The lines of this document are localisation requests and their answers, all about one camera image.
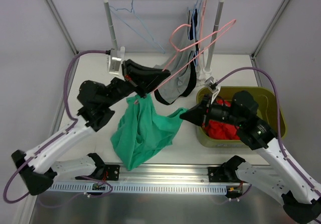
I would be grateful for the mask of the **red tank top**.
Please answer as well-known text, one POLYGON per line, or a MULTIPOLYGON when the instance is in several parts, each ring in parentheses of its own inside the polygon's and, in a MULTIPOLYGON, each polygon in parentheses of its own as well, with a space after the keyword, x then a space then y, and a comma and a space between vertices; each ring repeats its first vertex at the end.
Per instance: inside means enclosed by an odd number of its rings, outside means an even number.
POLYGON ((237 128, 230 124, 209 120, 204 131, 207 136, 215 140, 240 140, 236 134, 237 128))

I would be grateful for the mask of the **grey tank top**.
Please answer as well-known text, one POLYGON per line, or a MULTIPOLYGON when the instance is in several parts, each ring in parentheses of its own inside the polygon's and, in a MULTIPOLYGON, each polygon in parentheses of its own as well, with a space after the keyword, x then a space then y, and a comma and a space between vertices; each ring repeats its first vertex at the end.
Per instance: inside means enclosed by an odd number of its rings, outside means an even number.
MULTIPOLYGON (((167 70, 169 70, 173 75, 176 71, 178 71, 182 66, 184 66, 192 59, 189 56, 191 50, 194 49, 195 47, 192 47, 185 52, 179 53, 177 58, 172 62, 167 70)), ((162 65, 155 65, 154 67, 163 69, 173 56, 174 54, 162 65)), ((196 83, 196 70, 193 67, 193 63, 190 63, 178 75, 174 76, 169 82, 156 90, 154 92, 154 95, 158 102, 165 105, 170 105, 174 103, 179 97, 187 97, 196 87, 196 83)))

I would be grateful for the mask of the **green tank top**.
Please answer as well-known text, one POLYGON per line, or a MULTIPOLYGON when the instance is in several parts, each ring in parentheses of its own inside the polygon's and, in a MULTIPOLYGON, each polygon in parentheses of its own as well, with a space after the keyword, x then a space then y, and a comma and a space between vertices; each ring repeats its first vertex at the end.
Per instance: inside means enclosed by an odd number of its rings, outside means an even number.
POLYGON ((126 102, 127 109, 110 140, 116 155, 131 171, 173 144, 183 122, 180 115, 187 109, 180 107, 162 116, 156 112, 150 95, 129 97, 126 102))

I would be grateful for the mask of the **pink wire hanger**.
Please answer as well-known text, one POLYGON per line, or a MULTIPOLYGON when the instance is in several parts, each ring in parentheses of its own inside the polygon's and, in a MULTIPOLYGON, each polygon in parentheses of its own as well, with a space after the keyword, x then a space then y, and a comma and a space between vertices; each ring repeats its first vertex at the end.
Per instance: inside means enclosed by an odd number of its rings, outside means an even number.
POLYGON ((197 59, 202 53, 204 53, 205 50, 209 49, 211 46, 214 45, 214 43, 216 43, 216 41, 221 38, 226 32, 228 32, 235 24, 236 24, 237 20, 236 19, 232 19, 231 21, 229 21, 228 23, 226 23, 224 26, 222 26, 220 29, 215 30, 214 32, 212 32, 211 34, 201 38, 198 41, 195 41, 194 43, 187 45, 184 48, 178 48, 174 43, 173 43, 173 37, 175 36, 175 34, 177 33, 177 31, 179 31, 181 28, 184 27, 190 27, 190 24, 182 24, 180 26, 178 26, 171 34, 170 38, 169 38, 169 43, 171 44, 171 46, 174 48, 175 50, 175 54, 174 56, 170 59, 170 61, 164 66, 164 68, 162 69, 162 71, 165 71, 168 69, 168 67, 172 64, 172 62, 177 58, 178 54, 181 52, 185 52, 187 50, 189 50, 190 48, 196 46, 196 45, 200 45, 202 42, 206 41, 208 38, 211 38, 212 36, 214 36, 215 34, 219 34, 219 36, 213 40, 209 45, 207 45, 202 51, 200 51, 194 58, 192 58, 189 62, 187 62, 184 66, 182 66, 178 71, 176 71, 173 75, 167 77, 165 80, 163 80, 160 85, 158 85, 157 87, 155 87, 150 93, 148 93, 147 95, 151 95, 153 94, 156 90, 158 90, 159 88, 161 88, 163 85, 165 85, 167 82, 169 82, 174 76, 178 75, 182 70, 184 70, 190 63, 192 63, 195 59, 197 59))

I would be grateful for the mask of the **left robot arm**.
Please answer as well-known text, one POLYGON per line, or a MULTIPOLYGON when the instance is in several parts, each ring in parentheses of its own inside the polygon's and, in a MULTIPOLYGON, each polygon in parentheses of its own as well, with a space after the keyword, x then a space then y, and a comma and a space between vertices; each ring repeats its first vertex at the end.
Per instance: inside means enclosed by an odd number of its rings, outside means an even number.
POLYGON ((77 96, 82 107, 71 121, 31 150, 16 150, 12 160, 30 195, 39 195, 59 179, 103 180, 107 165, 96 153, 71 161, 57 160, 77 143, 98 132, 111 120, 111 106, 132 93, 147 96, 170 76, 168 70, 141 66, 132 60, 118 64, 123 77, 108 85, 86 80, 77 96))

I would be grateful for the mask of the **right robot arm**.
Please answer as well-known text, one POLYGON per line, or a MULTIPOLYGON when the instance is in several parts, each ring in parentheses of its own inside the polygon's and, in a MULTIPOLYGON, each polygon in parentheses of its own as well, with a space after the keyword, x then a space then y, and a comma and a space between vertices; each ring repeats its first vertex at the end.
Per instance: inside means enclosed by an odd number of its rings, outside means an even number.
POLYGON ((309 223, 320 216, 320 183, 300 167, 279 143, 274 129, 257 116, 258 103, 247 91, 234 94, 231 104, 213 103, 208 96, 181 114, 180 118, 205 127, 210 121, 236 127, 240 141, 260 155, 277 173, 274 178, 256 169, 239 156, 233 156, 221 166, 230 182, 245 181, 280 203, 296 223, 309 223))

